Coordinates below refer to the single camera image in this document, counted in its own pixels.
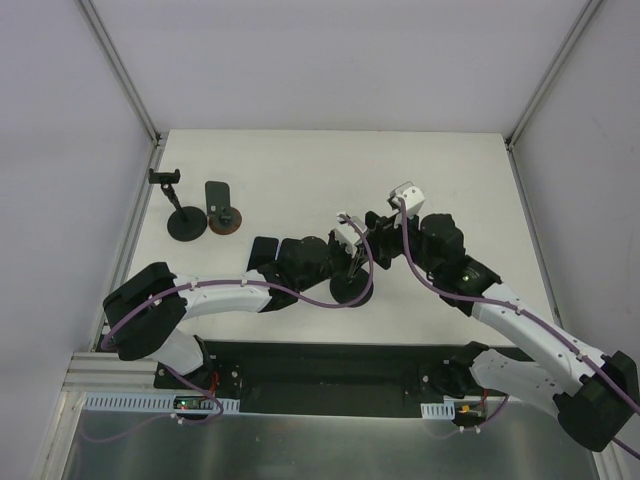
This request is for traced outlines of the light blue phone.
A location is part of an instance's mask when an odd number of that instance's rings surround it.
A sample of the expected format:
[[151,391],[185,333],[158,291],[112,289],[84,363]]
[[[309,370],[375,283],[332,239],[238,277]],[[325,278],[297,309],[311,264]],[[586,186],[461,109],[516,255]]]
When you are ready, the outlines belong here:
[[277,238],[256,236],[253,240],[247,270],[256,270],[262,265],[274,261],[278,254],[280,241]]

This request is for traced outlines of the brown-base phone stand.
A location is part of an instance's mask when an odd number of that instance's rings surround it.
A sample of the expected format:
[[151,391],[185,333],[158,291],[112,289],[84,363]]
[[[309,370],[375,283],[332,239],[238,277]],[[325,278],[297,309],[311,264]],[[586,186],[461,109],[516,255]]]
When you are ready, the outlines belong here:
[[241,213],[231,205],[230,187],[225,182],[205,182],[208,226],[217,235],[231,235],[242,224]]

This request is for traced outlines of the black round-base phone stand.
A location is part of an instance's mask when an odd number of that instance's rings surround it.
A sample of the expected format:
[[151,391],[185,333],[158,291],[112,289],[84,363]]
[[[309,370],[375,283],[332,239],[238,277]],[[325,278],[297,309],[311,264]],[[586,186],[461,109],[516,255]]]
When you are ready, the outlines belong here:
[[207,226],[207,217],[203,210],[195,206],[183,206],[176,194],[174,186],[179,183],[181,173],[179,169],[173,172],[159,172],[149,169],[148,182],[159,185],[162,193],[174,207],[174,212],[167,220],[169,235],[179,242],[190,242],[201,237]]

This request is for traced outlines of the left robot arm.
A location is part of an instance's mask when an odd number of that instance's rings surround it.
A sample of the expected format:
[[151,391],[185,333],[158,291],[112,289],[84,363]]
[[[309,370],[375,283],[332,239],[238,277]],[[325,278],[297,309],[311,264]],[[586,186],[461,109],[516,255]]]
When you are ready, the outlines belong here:
[[[346,224],[328,240],[297,240],[283,257],[231,278],[176,274],[167,263],[155,262],[104,299],[109,331],[101,346],[122,361],[151,359],[188,388],[199,389],[214,368],[203,340],[182,331],[182,322],[220,313],[270,313],[297,302],[323,309],[354,307],[373,289],[373,263],[366,233]],[[305,294],[325,281],[358,275],[364,283],[351,299],[327,303]]]

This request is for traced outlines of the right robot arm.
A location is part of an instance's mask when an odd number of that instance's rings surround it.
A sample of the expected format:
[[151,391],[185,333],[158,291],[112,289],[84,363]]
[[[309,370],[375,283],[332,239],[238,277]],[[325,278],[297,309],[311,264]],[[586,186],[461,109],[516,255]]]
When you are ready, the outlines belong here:
[[479,346],[450,369],[461,394],[479,388],[514,396],[554,417],[579,445],[601,452],[639,412],[636,363],[608,355],[540,319],[500,276],[467,254],[464,235],[449,214],[424,218],[397,212],[365,216],[376,263],[389,269],[403,255],[428,289],[468,317],[499,332],[528,356],[509,360]]

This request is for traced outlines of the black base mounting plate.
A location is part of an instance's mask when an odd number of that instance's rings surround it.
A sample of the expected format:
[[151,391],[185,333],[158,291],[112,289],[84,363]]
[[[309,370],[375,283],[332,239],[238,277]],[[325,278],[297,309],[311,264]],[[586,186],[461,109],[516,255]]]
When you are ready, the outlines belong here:
[[418,418],[421,405],[482,393],[467,345],[208,341],[215,393],[243,413]]

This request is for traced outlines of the right aluminium frame post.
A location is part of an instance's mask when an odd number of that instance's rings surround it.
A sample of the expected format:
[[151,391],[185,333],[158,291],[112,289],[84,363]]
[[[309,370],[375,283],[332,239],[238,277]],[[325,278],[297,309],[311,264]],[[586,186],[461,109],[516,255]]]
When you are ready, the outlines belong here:
[[508,152],[514,150],[537,112],[542,108],[554,84],[561,76],[574,51],[605,4],[606,1],[604,0],[588,0],[584,2],[569,31],[538,81],[513,129],[505,137],[505,145]]

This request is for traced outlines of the aluminium frame post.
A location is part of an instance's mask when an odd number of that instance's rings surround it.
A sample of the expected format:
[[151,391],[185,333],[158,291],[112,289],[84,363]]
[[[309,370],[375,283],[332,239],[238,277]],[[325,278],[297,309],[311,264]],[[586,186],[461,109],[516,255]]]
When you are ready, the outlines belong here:
[[85,19],[94,39],[106,60],[125,99],[133,110],[135,117],[154,147],[163,146],[165,135],[158,129],[136,87],[108,28],[102,19],[94,1],[78,0],[75,2]]
[[508,152],[514,150],[537,112],[542,108],[554,84],[561,76],[574,51],[605,4],[606,1],[604,0],[588,0],[584,2],[569,31],[538,81],[513,129],[505,137],[505,145]]

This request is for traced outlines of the left aluminium frame post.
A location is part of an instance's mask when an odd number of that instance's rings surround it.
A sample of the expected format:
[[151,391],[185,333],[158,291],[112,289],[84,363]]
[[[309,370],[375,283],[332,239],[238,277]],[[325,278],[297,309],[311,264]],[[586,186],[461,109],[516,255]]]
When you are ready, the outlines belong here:
[[154,147],[163,146],[165,135],[158,129],[136,87],[108,28],[102,19],[94,1],[78,0],[75,2],[85,19],[94,39],[106,60],[125,99],[133,110],[135,117]]

